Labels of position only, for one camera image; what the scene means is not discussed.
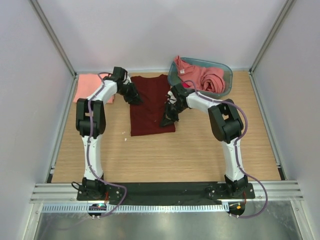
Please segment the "dark red t shirt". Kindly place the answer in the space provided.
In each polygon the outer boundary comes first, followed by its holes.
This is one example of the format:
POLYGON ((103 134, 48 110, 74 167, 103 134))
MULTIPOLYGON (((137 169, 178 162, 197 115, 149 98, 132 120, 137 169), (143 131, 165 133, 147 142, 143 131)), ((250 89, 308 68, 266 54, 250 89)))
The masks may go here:
POLYGON ((130 135, 132 137, 176 131, 174 124, 160 126, 165 112, 167 93, 171 88, 167 78, 165 74, 156 77, 133 76, 131 78, 143 101, 139 105, 130 106, 130 135))

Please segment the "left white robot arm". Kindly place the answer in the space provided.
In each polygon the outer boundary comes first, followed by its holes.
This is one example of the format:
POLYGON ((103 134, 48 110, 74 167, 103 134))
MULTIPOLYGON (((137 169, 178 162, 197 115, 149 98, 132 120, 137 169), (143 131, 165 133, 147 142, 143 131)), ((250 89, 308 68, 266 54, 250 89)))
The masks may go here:
POLYGON ((77 199, 101 200, 107 194, 104 171, 101 164, 101 142, 106 130, 105 105, 115 94, 123 96, 130 105, 140 105, 138 90, 128 72, 122 67, 114 67, 112 73, 99 73, 101 81, 97 90, 87 98, 76 102, 75 127, 81 136, 84 147, 85 171, 78 187, 77 199))

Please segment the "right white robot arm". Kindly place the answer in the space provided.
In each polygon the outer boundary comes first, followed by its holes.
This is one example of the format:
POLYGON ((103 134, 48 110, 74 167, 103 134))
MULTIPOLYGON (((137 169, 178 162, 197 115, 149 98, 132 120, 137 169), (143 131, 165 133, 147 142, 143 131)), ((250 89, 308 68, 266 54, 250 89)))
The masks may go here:
POLYGON ((224 154, 225 192, 231 198, 242 195, 248 186, 248 176, 243 168, 240 143, 247 131, 247 123, 242 121, 236 105, 231 99, 210 98, 179 83, 166 95, 160 126, 173 125, 186 109, 197 109, 208 114, 212 134, 221 142, 224 154))

